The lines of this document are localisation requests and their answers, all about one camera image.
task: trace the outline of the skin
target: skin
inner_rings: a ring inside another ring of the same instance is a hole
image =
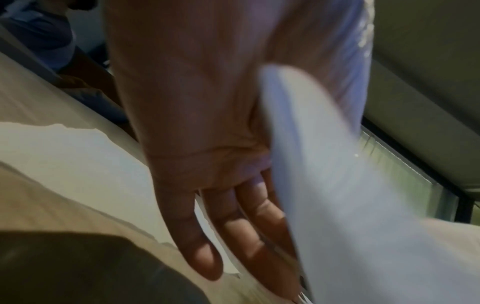
[[[296,298],[297,271],[254,229],[295,255],[271,180],[257,74],[265,63],[307,71],[356,132],[370,66],[369,44],[359,47],[363,1],[137,3],[105,2],[107,42],[169,232],[192,268],[221,276],[220,255],[194,214],[199,191],[247,270],[277,295]]]

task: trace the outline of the white curtain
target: white curtain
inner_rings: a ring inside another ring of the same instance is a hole
[[[405,196],[405,202],[416,215],[453,220],[455,197],[445,193],[441,185],[422,175],[367,130],[362,131],[358,144],[361,153]]]

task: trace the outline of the person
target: person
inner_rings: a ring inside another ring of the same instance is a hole
[[[119,95],[186,261],[208,279],[222,274],[220,255],[194,214],[200,191],[246,269],[274,293],[296,298],[297,271],[254,229],[295,256],[271,180],[258,73],[266,63],[308,72],[358,132],[373,1],[107,0],[104,15]]]
[[[0,25],[46,66],[59,71],[76,51],[67,11],[90,11],[97,4],[98,0],[16,0],[5,8]]]

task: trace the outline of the human hand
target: human hand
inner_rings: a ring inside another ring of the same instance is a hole
[[[106,2],[110,62],[161,214],[204,277],[218,279],[223,267],[194,214],[198,190],[247,270],[282,297],[298,294],[296,271],[252,226],[295,254],[271,182],[258,70],[278,63],[309,72],[357,130],[370,62],[359,47],[364,16],[363,1]]]

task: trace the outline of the palm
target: palm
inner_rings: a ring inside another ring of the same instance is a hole
[[[352,106],[363,108],[366,83],[355,83],[353,92],[353,77],[368,64],[347,36],[360,36],[363,2],[345,3],[151,0],[133,10],[129,0],[115,0],[107,6],[112,66],[160,211],[187,262],[205,277],[218,278],[222,264],[195,218],[197,190],[247,269],[281,296],[298,292],[295,272],[265,247],[239,209],[294,254],[275,206],[257,73],[269,62],[310,72],[355,127],[361,111]],[[352,73],[352,65],[360,69]]]

